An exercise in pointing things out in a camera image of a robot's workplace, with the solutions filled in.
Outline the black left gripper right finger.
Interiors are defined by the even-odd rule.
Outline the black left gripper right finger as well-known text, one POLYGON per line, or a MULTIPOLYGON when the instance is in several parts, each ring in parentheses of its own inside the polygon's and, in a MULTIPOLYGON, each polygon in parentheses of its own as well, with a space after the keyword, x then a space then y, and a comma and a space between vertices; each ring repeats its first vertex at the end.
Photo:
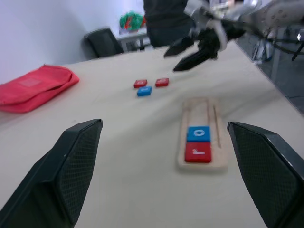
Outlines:
POLYGON ((304 228, 304 159, 277 133, 227 125, 243 182, 267 228, 304 228))

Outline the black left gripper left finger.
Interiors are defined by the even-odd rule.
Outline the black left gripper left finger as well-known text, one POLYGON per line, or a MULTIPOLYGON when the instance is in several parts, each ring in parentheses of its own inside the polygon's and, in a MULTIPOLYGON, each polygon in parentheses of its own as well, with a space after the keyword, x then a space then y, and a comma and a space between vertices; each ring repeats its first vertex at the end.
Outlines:
POLYGON ((4 207, 0 228, 74 228, 94 173, 101 119, 66 129, 4 207))

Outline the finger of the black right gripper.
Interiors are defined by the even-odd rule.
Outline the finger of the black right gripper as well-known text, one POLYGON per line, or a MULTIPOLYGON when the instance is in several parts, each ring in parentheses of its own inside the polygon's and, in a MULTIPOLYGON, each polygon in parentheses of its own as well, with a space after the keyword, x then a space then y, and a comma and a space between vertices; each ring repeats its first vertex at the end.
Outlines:
POLYGON ((209 59, 217 57, 218 49, 214 47, 203 47, 201 50, 183 58, 173 69, 174 72, 182 72, 193 69, 209 59))
POLYGON ((193 45, 194 45, 194 38, 190 35, 187 35, 172 43, 165 52, 164 57, 177 56, 193 45))

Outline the red letter o block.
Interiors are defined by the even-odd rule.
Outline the red letter o block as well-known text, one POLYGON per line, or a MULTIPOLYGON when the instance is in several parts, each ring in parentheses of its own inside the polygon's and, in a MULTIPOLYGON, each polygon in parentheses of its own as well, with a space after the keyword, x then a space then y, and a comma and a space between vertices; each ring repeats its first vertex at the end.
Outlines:
POLYGON ((136 80, 133 84, 135 89, 147 86, 148 81, 146 79, 136 80))

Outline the blue letter t block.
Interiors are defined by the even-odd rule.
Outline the blue letter t block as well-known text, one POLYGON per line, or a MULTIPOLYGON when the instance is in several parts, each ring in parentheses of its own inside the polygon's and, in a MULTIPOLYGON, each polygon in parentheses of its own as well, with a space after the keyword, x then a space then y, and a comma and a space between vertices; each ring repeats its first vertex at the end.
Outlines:
POLYGON ((151 86, 145 86, 145 87, 140 87, 137 90, 137 96, 149 96, 152 93, 152 87, 151 86))

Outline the wooden letter tray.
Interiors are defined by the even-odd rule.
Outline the wooden letter tray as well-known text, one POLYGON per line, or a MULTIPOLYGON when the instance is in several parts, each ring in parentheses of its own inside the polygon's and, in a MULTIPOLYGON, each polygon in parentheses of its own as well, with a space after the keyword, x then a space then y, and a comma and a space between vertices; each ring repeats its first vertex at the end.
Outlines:
POLYGON ((223 174, 228 170, 228 156, 232 150, 229 135, 223 124, 216 99, 195 97, 187 99, 182 106, 177 165, 179 168, 206 174, 223 174), (185 162, 187 132, 190 126, 209 126, 212 160, 210 163, 185 162))

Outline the blue letter o block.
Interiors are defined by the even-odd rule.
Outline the blue letter o block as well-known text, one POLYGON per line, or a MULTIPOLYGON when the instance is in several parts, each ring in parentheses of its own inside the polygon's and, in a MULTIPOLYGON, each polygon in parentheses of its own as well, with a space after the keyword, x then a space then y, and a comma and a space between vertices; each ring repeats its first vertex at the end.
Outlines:
POLYGON ((211 142, 209 126, 190 126, 187 132, 187 142, 211 142))

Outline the red letter r block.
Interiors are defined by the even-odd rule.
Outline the red letter r block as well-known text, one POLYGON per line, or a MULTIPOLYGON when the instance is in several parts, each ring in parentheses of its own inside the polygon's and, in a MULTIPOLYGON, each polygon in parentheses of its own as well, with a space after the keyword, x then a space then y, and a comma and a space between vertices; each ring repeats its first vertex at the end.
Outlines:
POLYGON ((185 162, 210 163, 212 160, 210 142, 188 142, 185 149, 185 162))

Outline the person in dark clothes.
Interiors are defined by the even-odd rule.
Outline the person in dark clothes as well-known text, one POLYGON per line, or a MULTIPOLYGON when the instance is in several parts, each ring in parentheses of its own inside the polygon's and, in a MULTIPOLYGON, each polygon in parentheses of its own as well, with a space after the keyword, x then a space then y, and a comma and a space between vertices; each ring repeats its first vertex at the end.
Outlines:
POLYGON ((187 36, 194 22, 184 13, 188 0, 143 0, 147 35, 153 48, 187 36))

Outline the white background desk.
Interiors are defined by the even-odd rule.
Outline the white background desk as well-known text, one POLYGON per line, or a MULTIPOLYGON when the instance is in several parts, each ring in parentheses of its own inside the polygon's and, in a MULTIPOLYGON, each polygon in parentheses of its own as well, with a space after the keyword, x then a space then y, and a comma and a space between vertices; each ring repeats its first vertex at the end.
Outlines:
POLYGON ((146 29, 125 32, 116 37, 124 52, 142 51, 151 45, 146 29))

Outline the green and red bundle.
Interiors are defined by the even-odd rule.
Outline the green and red bundle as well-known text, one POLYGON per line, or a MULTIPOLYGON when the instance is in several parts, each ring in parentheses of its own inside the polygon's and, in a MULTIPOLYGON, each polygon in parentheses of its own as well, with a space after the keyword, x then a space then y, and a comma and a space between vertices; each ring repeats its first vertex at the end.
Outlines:
POLYGON ((119 26, 126 31, 138 31, 146 25, 144 15, 130 11, 122 15, 119 19, 119 26))

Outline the black office chair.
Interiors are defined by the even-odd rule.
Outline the black office chair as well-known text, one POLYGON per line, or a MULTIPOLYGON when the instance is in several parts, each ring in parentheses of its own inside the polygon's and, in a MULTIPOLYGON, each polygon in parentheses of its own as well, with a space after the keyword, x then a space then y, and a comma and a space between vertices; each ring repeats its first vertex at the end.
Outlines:
POLYGON ((110 57, 124 53, 122 46, 110 28, 102 28, 84 35, 97 58, 110 57))

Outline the red fabric pouch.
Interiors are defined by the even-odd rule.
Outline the red fabric pouch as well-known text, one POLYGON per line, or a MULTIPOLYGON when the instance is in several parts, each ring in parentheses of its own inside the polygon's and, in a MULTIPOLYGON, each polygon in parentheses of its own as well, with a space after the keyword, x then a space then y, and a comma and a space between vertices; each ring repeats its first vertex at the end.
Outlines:
POLYGON ((79 77, 68 68, 43 65, 0 85, 0 111, 31 112, 78 82, 79 77))

